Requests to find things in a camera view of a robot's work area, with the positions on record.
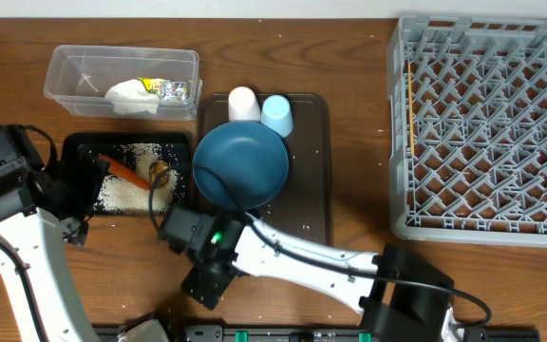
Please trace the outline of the dark blue plate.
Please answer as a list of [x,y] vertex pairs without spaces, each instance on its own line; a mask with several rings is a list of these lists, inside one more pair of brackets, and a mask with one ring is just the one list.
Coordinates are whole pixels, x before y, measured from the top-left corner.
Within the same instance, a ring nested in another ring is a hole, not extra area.
[[255,122],[224,123],[208,132],[193,159],[203,197],[226,210],[254,209],[274,198],[289,174],[281,138]]

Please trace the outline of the white rice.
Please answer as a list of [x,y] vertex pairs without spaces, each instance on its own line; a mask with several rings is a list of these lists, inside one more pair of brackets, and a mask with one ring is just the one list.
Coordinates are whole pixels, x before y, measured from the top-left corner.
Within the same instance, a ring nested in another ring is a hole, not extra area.
[[[133,171],[140,179],[152,182],[166,166],[188,161],[188,149],[181,143],[134,142],[99,145],[92,152],[105,155]],[[183,204],[187,198],[187,172],[172,169],[168,182],[154,191],[152,208],[164,214],[171,204]],[[149,191],[112,174],[104,182],[95,203],[98,215],[147,215]]]

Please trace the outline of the white tissue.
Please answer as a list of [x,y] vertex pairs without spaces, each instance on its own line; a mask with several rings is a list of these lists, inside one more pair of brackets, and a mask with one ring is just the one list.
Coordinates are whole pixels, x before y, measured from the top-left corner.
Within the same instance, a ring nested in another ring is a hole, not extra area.
[[113,104],[113,111],[120,115],[147,112],[155,115],[158,111],[160,98],[149,93],[138,79],[125,81],[112,86],[105,98]]

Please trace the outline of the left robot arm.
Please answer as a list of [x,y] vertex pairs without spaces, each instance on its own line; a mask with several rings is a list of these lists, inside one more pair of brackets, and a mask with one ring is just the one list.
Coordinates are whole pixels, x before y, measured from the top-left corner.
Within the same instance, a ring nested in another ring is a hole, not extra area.
[[97,341],[66,261],[85,240],[105,161],[0,156],[0,276],[24,341]]

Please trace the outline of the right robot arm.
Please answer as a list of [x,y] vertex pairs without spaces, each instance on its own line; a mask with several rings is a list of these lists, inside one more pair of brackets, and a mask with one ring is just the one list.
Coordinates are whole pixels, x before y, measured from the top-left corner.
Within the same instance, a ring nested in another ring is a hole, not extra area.
[[186,249],[194,267],[181,288],[214,309],[237,276],[276,278],[334,298],[381,341],[462,341],[453,280],[393,244],[352,252],[293,237],[250,214],[202,218]]

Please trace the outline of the green snack wrapper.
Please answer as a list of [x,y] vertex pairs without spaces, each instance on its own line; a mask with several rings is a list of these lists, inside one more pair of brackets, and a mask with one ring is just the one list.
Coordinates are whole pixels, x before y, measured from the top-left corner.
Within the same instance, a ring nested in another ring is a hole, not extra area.
[[189,98],[189,89],[186,82],[171,81],[162,78],[138,78],[145,90],[157,95],[166,102],[184,102]]

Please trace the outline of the orange carrot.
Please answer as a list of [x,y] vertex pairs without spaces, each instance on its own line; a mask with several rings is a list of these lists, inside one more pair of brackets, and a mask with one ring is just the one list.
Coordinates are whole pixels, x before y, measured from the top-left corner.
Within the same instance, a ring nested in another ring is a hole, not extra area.
[[106,155],[100,155],[99,159],[109,163],[108,173],[114,175],[118,178],[126,180],[131,184],[139,187],[140,189],[150,190],[151,185],[146,181],[140,178],[134,171],[119,163],[118,161],[107,157]]

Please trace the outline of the wooden chopstick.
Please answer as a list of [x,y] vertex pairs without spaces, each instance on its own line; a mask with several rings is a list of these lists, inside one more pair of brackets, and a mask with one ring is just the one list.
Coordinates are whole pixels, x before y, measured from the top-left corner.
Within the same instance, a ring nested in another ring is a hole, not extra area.
[[407,60],[407,105],[408,105],[408,124],[409,124],[409,148],[410,155],[415,155],[414,138],[414,112],[413,112],[413,92],[412,92],[412,67],[410,59]]

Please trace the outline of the brown food scrap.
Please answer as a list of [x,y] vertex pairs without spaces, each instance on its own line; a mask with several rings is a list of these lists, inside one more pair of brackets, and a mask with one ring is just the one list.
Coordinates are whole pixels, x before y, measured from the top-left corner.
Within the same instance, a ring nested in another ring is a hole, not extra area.
[[169,182],[169,164],[167,161],[153,161],[149,166],[149,182],[155,189],[162,188]]

